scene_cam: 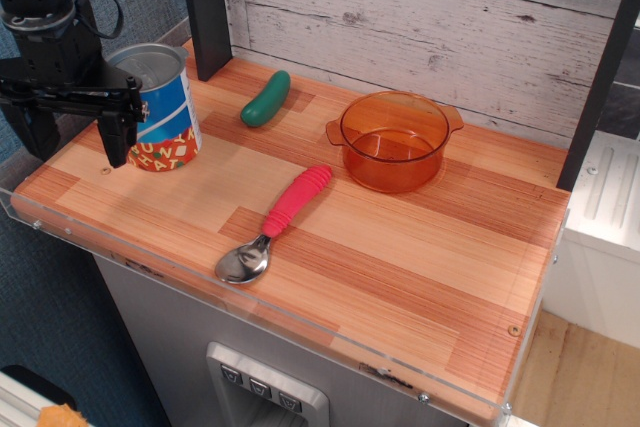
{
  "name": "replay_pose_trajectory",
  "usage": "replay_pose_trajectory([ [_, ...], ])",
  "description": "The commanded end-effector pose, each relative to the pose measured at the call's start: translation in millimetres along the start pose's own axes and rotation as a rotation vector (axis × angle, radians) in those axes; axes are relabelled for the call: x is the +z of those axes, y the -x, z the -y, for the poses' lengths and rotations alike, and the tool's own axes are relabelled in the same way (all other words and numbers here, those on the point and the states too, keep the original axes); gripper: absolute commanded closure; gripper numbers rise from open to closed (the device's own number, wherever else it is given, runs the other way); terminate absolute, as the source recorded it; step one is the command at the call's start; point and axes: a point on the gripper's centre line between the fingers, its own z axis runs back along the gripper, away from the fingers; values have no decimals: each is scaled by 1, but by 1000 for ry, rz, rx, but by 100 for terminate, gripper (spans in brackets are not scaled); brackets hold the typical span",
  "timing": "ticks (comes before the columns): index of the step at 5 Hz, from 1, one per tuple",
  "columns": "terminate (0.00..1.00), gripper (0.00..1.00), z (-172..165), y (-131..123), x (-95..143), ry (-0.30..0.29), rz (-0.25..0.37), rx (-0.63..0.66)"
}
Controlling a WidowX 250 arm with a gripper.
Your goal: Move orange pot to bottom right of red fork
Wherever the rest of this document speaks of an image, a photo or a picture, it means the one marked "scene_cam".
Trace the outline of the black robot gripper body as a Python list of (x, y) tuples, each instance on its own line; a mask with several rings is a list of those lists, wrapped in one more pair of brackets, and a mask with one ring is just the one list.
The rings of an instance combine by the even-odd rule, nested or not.
[(61, 0), (41, 12), (36, 10), (39, 0), (23, 1), (2, 0), (1, 6), (2, 25), (20, 53), (1, 62), (1, 80), (10, 94), (30, 97), (48, 111), (145, 120), (141, 81), (102, 55), (101, 41), (119, 35), (122, 13), (113, 32), (105, 34), (98, 30), (90, 0)]

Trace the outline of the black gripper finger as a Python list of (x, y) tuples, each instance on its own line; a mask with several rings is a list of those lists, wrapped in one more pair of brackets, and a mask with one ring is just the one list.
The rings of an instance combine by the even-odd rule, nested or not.
[(114, 168), (127, 163), (127, 156), (137, 142), (138, 122), (129, 111), (103, 111), (98, 129), (109, 163)]
[(1, 102), (1, 111), (28, 152), (38, 159), (50, 159), (56, 152), (61, 136), (51, 112), (30, 102)]

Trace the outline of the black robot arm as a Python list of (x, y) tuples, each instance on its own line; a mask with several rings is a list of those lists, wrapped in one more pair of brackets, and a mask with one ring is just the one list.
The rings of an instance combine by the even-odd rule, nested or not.
[(123, 166), (148, 116), (141, 81), (107, 63), (90, 0), (1, 0), (1, 23), (19, 54), (1, 62), (1, 111), (30, 154), (46, 161), (61, 140), (55, 116), (98, 123), (112, 167)]

